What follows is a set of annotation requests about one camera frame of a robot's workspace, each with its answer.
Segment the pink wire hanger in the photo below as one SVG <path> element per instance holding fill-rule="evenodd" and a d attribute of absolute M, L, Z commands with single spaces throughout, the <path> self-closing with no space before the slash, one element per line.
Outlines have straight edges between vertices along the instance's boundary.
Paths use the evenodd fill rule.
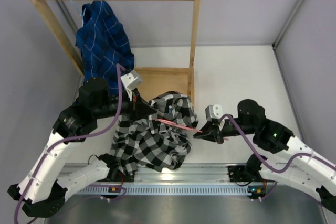
<path fill-rule="evenodd" d="M 169 125 L 171 127 L 176 127 L 176 128 L 179 128 L 179 129 L 183 129 L 183 130 L 187 130 L 187 131 L 193 131 L 193 132 L 199 132 L 200 130 L 196 129 L 196 128 L 192 128 L 192 127 L 188 127 L 188 126 L 182 126 L 182 125 L 178 125 L 172 121 L 169 121 L 169 120 L 165 120 L 165 119 L 156 119 L 156 121 L 158 122 L 161 122 L 163 124 L 166 124 L 166 125 Z"/>

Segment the black white checkered shirt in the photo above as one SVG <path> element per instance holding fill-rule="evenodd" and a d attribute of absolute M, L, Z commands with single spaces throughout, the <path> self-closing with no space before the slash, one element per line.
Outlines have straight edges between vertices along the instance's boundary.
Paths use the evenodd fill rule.
<path fill-rule="evenodd" d="M 132 174 L 139 166 L 160 172 L 178 169 L 190 153 L 192 145 L 186 130 L 156 121 L 165 119 L 178 125 L 196 128 L 198 119 L 191 98 L 169 91 L 150 100 L 156 113 L 147 119 L 131 122 L 126 115 L 119 118 L 110 154 L 120 164 L 119 171 Z"/>

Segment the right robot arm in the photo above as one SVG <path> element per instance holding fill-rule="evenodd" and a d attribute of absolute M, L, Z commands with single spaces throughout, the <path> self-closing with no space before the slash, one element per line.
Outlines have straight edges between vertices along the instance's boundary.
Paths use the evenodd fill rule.
<path fill-rule="evenodd" d="M 245 165 L 229 167 L 231 182 L 285 184 L 304 192 L 322 207 L 335 212 L 335 164 L 306 145 L 293 131 L 270 120 L 265 108 L 245 99 L 237 105 L 238 116 L 223 113 L 220 105 L 209 105 L 206 124 L 194 134 L 222 144 L 226 137 L 241 136 L 252 150 Z"/>

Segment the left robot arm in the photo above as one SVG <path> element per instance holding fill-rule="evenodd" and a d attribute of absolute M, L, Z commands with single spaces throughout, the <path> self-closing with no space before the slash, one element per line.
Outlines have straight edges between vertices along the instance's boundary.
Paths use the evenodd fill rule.
<path fill-rule="evenodd" d="M 101 154 L 86 167 L 61 177 L 68 158 L 93 135 L 99 119 L 112 117 L 117 121 L 126 115 L 130 121 L 146 119 L 156 110 L 144 101 L 138 90 L 111 96 L 102 78 L 91 78 L 79 88 L 76 103 L 63 110 L 49 136 L 48 143 L 29 174 L 19 184 L 13 184 L 8 194 L 22 210 L 33 218 L 49 218 L 78 191 L 99 181 L 114 181 L 119 164 L 110 154 Z"/>

